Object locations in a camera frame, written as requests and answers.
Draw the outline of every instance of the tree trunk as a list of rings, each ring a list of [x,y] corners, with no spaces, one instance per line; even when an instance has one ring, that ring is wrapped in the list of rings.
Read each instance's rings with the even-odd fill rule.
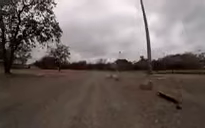
[[[148,55],[148,73],[152,74],[152,55],[151,55],[150,35],[149,35],[149,27],[148,27],[145,8],[143,5],[143,0],[141,0],[141,8],[142,8],[143,20],[144,20],[145,31],[146,31],[147,55]]]

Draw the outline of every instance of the debris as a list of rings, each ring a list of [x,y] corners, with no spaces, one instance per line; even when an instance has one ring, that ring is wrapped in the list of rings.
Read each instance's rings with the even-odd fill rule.
[[[115,75],[115,74],[114,74],[114,75],[112,76],[112,78],[114,78],[116,81],[119,81],[118,75]]]
[[[118,75],[116,75],[116,74],[107,74],[107,75],[106,75],[106,78],[107,78],[107,79],[114,79],[114,80],[116,80],[116,81],[119,81],[119,80],[120,80],[120,77],[119,77]]]
[[[147,81],[140,85],[141,90],[153,90],[153,82]]]
[[[182,105],[181,105],[181,102],[176,99],[175,97],[171,96],[171,95],[168,95],[168,94],[165,94],[164,92],[161,92],[159,91],[157,93],[157,95],[167,101],[170,101],[172,103],[174,103],[176,105],[176,109],[182,109]]]

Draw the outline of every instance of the dirt road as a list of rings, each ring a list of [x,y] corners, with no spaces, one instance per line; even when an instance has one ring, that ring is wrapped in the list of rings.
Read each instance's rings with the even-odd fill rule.
[[[125,73],[115,81],[106,74],[1,77],[0,128],[194,128],[155,91],[139,89],[144,75]]]

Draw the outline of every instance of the log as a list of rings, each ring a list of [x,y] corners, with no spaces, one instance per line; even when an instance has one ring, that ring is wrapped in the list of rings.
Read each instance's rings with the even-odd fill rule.
[[[159,91],[157,94],[159,97],[161,97],[169,102],[174,103],[176,105],[176,109],[182,109],[181,102],[178,99],[176,99],[175,97],[168,95],[168,94],[161,92],[161,91]]]

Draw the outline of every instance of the overcast sky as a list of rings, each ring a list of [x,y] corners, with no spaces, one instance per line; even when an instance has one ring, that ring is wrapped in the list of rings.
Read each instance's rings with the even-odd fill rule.
[[[146,56],[139,0],[57,0],[55,13],[71,61]],[[153,58],[205,50],[205,0],[144,0]],[[35,58],[42,50],[34,53]]]

